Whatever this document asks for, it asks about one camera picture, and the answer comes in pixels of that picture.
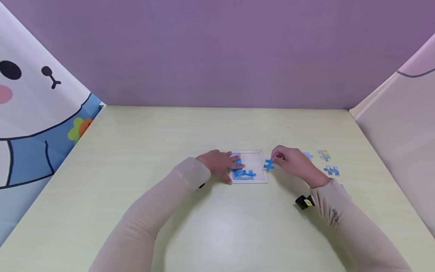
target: yellow label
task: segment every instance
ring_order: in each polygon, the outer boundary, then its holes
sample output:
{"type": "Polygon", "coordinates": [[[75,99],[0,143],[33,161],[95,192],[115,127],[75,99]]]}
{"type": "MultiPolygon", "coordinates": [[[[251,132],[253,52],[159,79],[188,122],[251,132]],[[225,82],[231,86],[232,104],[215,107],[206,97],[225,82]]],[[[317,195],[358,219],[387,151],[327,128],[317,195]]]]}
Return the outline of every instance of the yellow label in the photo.
{"type": "Polygon", "coordinates": [[[307,204],[307,206],[312,206],[313,203],[311,203],[311,201],[309,201],[308,199],[304,199],[305,203],[307,204]]]}

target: table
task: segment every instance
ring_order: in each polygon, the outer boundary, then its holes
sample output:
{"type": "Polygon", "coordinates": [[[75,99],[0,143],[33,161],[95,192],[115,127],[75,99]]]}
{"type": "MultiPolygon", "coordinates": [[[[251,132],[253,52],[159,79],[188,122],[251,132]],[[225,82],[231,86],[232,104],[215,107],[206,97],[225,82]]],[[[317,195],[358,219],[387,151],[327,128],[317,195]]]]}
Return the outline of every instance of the table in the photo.
{"type": "MultiPolygon", "coordinates": [[[[327,149],[414,272],[433,268],[435,240],[345,110],[106,106],[0,248],[1,271],[87,271],[129,205],[184,158],[215,148],[268,156],[278,144],[327,149]]],[[[316,211],[295,206],[308,192],[280,169],[268,184],[207,183],[162,229],[153,271],[349,270],[316,211]]]]}

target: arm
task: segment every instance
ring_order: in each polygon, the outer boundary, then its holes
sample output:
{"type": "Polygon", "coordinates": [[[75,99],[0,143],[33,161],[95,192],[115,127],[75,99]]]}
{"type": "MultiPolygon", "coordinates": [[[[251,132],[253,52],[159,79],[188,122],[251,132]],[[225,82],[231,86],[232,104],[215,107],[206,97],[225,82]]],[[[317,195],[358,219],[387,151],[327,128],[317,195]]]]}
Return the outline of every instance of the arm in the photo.
{"type": "Polygon", "coordinates": [[[89,271],[150,271],[157,234],[184,198],[205,183],[211,173],[229,183],[227,169],[243,167],[234,164],[238,156],[230,155],[210,151],[196,159],[187,158],[172,169],[127,209],[89,271]]]}
{"type": "Polygon", "coordinates": [[[298,149],[277,146],[272,160],[303,179],[321,217],[336,230],[358,272],[411,272],[397,248],[358,208],[336,180],[330,180],[298,149]]]}
{"type": "Polygon", "coordinates": [[[336,180],[311,189],[321,217],[336,230],[359,272],[411,272],[382,230],[361,211],[336,180]]]}

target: sleeve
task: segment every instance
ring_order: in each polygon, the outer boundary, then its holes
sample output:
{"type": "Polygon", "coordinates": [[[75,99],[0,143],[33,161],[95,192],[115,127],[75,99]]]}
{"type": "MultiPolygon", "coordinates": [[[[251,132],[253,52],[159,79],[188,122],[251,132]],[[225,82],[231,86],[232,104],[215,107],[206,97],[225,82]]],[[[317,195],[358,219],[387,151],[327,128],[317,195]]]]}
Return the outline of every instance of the sleeve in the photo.
{"type": "Polygon", "coordinates": [[[90,272],[148,272],[160,229],[184,198],[210,178],[187,158],[131,205],[98,252],[90,272]]]}
{"type": "Polygon", "coordinates": [[[315,207],[336,230],[358,272],[411,272],[397,248],[334,179],[311,190],[315,207]]]}

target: purple wall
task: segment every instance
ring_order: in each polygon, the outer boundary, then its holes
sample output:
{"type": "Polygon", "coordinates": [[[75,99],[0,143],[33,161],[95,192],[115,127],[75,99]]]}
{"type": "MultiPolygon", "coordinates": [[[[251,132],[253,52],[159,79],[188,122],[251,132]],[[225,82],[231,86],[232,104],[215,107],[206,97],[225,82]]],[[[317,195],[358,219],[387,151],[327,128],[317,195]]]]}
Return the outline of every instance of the purple wall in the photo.
{"type": "Polygon", "coordinates": [[[351,108],[435,32],[435,1],[0,0],[107,104],[351,108]]]}

